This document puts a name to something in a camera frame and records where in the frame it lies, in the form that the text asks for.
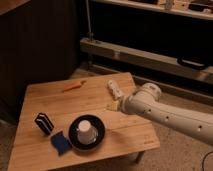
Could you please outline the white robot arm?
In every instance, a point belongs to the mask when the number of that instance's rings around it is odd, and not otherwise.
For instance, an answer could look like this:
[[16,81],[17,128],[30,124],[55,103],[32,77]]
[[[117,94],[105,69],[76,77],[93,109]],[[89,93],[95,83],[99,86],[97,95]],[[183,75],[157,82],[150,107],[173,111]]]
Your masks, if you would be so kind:
[[122,100],[121,110],[158,122],[213,146],[213,114],[160,103],[161,93],[156,84],[145,83]]

